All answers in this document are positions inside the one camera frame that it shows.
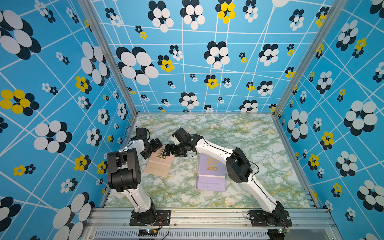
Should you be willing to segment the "pink calendar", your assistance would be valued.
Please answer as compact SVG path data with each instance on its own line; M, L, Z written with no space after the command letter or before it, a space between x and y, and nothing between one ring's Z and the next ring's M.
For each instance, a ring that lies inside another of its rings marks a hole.
M165 147L162 147L155 153L152 153L145 167L144 173L159 176L162 178L167 177L171 165L173 163L174 156L163 156L164 149Z

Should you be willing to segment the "purple calendar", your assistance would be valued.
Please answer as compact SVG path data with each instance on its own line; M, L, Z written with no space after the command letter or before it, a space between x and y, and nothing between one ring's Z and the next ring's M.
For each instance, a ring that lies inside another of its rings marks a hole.
M196 187L200 191L225 192L225 165L211 156L199 154Z

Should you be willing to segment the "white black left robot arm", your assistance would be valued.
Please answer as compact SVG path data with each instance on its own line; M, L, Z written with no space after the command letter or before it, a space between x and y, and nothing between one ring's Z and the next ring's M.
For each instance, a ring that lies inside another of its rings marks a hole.
M108 153L108 185L130 200L132 217L144 225L154 224L158 217L155 204L141 186L139 156L148 159L162 146L159 139L150 140L149 130L137 128L136 136L124 148Z

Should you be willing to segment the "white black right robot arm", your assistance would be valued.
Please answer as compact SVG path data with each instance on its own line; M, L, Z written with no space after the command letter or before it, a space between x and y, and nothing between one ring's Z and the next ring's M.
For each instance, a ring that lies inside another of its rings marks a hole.
M183 128L173 132L172 144L165 146L163 156L186 157L187 152L210 156L226 165L229 178L247 188L259 203L263 213L262 220L269 225L285 224L290 226L291 218L284 206L277 201L257 180L251 168L251 162L240 148L233 150L221 147L206 140L203 136L188 134Z

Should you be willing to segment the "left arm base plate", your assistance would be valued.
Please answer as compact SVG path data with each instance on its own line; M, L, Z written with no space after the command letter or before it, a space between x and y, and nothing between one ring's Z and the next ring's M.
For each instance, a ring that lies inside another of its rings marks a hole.
M149 210L143 213L131 212L130 226L169 226L171 220L170 210L156 210L156 214Z

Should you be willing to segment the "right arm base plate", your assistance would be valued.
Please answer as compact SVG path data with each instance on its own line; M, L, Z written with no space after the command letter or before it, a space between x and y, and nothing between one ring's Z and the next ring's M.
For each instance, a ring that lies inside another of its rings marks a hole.
M251 221L253 227L292 227L292 218L288 211L282 213L267 213L265 211L249 211L247 218Z

